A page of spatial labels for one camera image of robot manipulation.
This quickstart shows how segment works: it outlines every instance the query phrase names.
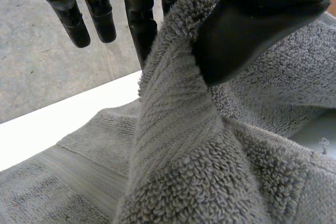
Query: concrete floor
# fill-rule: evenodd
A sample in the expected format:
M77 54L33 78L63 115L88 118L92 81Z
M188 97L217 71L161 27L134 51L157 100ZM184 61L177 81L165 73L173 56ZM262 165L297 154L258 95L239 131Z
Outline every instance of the concrete floor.
M91 36L84 49L46 1L0 0L0 123L140 70L123 0L111 0L117 40L110 44L99 41L84 0L77 1ZM154 15L160 23L160 0Z

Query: table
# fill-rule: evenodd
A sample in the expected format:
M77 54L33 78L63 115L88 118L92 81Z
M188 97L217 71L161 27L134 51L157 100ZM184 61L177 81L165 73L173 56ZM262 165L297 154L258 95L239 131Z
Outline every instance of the table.
M63 101L0 124L0 170L7 169L55 145L65 135L87 123L98 111L138 98L136 72ZM320 140L330 144L327 155L336 158L336 111L306 125L292 139L317 152Z

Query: terry cloth texture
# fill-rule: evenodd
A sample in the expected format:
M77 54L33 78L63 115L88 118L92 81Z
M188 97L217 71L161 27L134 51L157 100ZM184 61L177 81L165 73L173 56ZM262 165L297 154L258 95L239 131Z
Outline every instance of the terry cloth texture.
M208 89L190 44L216 1L174 5L139 100L0 173L0 223L336 223L335 160L287 139L336 108L336 20Z

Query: gray textured fabric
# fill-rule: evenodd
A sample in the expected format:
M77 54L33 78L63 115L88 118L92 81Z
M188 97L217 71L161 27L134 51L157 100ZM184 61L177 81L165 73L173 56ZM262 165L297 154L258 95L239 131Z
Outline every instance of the gray textured fabric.
M57 146L0 173L0 220L336 222L335 160L286 138L336 108L336 20L323 15L207 89L190 42L216 1L172 8L139 100L102 110ZM41 186L45 176L57 182ZM54 187L62 194L55 201Z

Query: gray towel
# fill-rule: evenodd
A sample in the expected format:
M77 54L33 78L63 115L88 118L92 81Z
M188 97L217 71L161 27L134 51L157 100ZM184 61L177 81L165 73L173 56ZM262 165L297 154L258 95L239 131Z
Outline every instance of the gray towel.
M286 138L336 108L335 20L208 89L190 42L216 1L175 4L139 100L0 173L0 223L336 223L335 160Z

